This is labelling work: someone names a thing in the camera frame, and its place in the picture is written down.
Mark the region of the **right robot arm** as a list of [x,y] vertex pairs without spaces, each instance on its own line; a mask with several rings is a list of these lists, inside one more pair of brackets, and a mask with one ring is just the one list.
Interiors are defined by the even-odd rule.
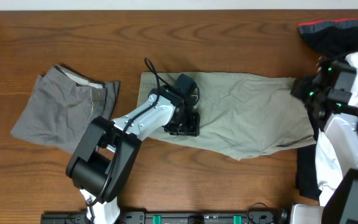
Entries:
[[291,95],[313,112],[344,177],[325,206],[294,205],[290,223],[358,223],[358,108],[348,104],[351,86],[318,77],[294,82]]

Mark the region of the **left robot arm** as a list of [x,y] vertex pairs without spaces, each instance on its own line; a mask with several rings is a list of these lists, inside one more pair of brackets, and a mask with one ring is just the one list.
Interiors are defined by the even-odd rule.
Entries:
[[142,141],[156,129],[171,135],[197,137],[200,96],[193,90],[154,88],[145,103],[129,114],[88,125],[66,168],[66,175],[85,198],[87,223],[115,223],[117,197],[123,190]]

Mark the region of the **khaki beige shorts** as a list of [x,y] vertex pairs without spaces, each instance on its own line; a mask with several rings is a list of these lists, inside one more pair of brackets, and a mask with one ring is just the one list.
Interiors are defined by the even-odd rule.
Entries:
[[224,72],[186,75],[199,87],[200,135],[173,136],[158,128],[152,139],[238,161],[315,144],[306,108],[290,94],[294,78]]

